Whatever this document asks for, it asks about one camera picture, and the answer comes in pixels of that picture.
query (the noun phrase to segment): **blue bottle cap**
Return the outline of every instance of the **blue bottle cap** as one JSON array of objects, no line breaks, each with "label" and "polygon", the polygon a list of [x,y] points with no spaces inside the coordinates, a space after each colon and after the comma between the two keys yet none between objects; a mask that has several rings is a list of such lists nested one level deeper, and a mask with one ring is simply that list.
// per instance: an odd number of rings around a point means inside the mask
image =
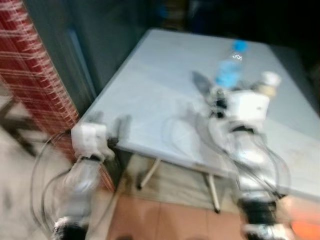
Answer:
[{"label": "blue bottle cap", "polygon": [[233,45],[234,50],[237,52],[244,52],[247,49],[247,47],[247,43],[242,40],[236,40]]}]

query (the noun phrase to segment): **water bottle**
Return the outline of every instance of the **water bottle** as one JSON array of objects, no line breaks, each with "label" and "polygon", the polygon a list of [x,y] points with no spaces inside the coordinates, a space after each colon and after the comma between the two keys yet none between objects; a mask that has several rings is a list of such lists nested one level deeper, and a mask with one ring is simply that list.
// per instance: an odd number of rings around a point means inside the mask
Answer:
[{"label": "water bottle", "polygon": [[230,90],[237,85],[242,74],[246,49],[247,44],[245,41],[236,40],[234,42],[232,53],[219,65],[215,78],[216,87]]}]

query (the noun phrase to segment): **gray wall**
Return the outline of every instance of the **gray wall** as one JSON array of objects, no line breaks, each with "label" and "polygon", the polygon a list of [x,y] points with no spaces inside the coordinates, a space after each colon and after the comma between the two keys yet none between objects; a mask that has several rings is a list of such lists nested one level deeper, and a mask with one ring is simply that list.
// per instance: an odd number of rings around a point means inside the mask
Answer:
[{"label": "gray wall", "polygon": [[151,0],[24,0],[80,114],[149,27]]}]

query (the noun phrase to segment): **table leg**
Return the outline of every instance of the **table leg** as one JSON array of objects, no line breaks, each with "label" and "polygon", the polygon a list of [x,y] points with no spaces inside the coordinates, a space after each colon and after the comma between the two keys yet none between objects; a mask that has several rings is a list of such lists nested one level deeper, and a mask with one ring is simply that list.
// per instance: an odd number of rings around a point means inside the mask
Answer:
[{"label": "table leg", "polygon": [[218,214],[220,213],[220,204],[219,204],[219,199],[217,195],[214,176],[212,174],[208,175],[208,182],[209,182],[209,188],[210,188],[210,192],[213,200],[214,211]]},{"label": "table leg", "polygon": [[142,189],[147,182],[149,181],[149,179],[151,178],[152,174],[154,174],[154,172],[156,171],[156,169],[158,168],[159,164],[161,162],[161,158],[156,158],[154,164],[152,165],[152,167],[150,168],[150,170],[147,172],[147,174],[144,176],[144,178],[142,179],[142,181],[138,184],[138,189]]}]

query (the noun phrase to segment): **white table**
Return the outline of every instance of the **white table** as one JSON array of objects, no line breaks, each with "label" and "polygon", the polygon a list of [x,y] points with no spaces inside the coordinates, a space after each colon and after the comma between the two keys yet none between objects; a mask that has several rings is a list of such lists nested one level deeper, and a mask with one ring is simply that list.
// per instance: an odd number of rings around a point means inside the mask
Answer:
[{"label": "white table", "polygon": [[[212,80],[232,43],[220,37],[149,30],[82,119],[101,111],[102,121],[113,129],[117,118],[129,115],[129,131],[120,148],[228,176],[229,165],[212,149],[208,107],[194,80]],[[304,91],[310,91],[295,53],[287,50],[284,55],[290,66],[294,64],[293,74]],[[255,82],[263,71],[282,78],[265,122],[269,147],[288,164],[292,193],[320,199],[319,117],[271,48],[248,42],[244,79]]]}]

